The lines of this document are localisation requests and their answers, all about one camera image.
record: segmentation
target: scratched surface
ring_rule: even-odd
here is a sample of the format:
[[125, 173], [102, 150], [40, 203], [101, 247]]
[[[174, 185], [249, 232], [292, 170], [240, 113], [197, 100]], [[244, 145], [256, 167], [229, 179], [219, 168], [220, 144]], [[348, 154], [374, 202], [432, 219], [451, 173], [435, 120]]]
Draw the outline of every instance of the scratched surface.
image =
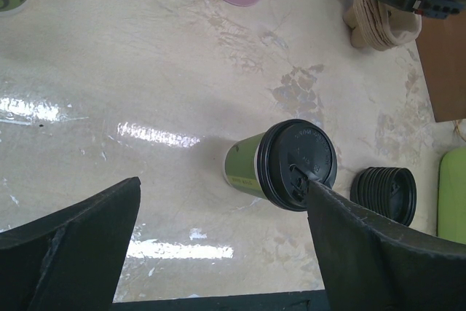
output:
[[334, 189], [412, 170], [436, 226], [433, 120], [414, 44], [357, 51], [344, 0], [31, 0], [0, 19], [0, 229], [130, 176], [142, 202], [116, 301], [322, 288], [305, 213], [236, 192], [226, 147], [299, 117], [335, 144]]

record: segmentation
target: brown board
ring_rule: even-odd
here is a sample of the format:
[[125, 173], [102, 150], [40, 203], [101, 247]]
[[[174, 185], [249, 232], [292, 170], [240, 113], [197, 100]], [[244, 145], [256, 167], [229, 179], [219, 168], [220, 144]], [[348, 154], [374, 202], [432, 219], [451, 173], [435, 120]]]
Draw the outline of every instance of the brown board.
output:
[[424, 17], [416, 42], [435, 121], [466, 119], [466, 12]]

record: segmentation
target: black lid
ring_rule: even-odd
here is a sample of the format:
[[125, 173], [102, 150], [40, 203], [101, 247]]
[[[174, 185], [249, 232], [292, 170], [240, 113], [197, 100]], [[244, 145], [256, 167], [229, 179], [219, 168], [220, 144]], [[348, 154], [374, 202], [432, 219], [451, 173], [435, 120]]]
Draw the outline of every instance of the black lid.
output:
[[267, 151], [266, 196], [281, 208], [306, 210], [304, 194], [309, 180], [332, 187], [336, 154], [328, 136], [312, 123], [292, 119], [272, 127], [263, 137]]

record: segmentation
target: stack of black lids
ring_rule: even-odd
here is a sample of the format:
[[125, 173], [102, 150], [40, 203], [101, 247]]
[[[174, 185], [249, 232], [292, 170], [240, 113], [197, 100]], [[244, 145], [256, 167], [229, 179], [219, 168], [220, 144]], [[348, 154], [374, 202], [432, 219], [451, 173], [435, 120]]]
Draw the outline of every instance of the stack of black lids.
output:
[[352, 182], [351, 201], [409, 226], [416, 211], [416, 183], [406, 168], [368, 168]]

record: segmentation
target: glossy white surface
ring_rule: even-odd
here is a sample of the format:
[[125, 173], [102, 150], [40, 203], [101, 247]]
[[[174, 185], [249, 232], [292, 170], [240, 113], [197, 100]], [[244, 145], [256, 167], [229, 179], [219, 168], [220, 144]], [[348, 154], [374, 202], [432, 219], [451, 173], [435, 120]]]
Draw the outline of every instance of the glossy white surface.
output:
[[357, 51], [345, 0], [31, 0], [0, 19], [0, 229], [131, 176], [137, 226], [116, 301], [322, 288], [305, 213], [226, 185], [234, 141], [292, 117], [339, 157], [410, 168], [412, 227], [436, 226], [435, 124], [414, 43]]

